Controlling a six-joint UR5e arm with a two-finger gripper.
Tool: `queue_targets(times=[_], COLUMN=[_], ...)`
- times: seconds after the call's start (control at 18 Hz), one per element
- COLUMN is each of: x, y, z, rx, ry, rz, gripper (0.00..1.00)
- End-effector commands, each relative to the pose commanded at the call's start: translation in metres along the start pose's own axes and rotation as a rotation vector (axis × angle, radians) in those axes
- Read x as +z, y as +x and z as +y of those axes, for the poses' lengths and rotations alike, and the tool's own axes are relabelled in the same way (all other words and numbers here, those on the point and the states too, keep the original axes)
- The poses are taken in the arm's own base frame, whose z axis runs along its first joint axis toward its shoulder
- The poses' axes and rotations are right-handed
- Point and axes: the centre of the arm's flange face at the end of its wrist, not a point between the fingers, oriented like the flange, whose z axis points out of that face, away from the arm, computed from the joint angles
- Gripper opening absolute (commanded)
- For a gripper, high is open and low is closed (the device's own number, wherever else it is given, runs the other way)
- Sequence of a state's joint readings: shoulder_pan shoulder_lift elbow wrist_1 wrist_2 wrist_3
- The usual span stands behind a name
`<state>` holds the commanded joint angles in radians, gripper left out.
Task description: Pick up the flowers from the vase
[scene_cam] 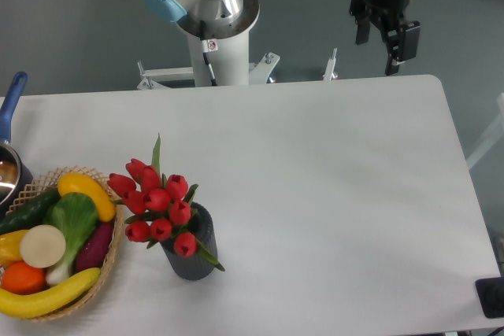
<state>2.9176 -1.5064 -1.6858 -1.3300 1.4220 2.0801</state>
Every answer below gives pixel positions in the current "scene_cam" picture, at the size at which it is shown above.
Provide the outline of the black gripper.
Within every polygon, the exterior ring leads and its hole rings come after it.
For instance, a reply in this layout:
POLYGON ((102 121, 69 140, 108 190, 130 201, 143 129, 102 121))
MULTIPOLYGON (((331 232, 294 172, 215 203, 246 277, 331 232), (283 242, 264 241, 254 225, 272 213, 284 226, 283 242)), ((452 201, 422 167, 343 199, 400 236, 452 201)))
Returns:
MULTIPOLYGON (((369 41, 369 33, 373 19, 385 15, 391 20, 402 16, 412 0, 350 0, 349 14, 355 18, 357 32, 355 43, 361 45, 369 41)), ((417 48, 421 33, 419 21, 409 21, 400 24, 394 32, 387 33, 387 63, 385 75, 398 73, 399 66, 417 56, 417 48)))

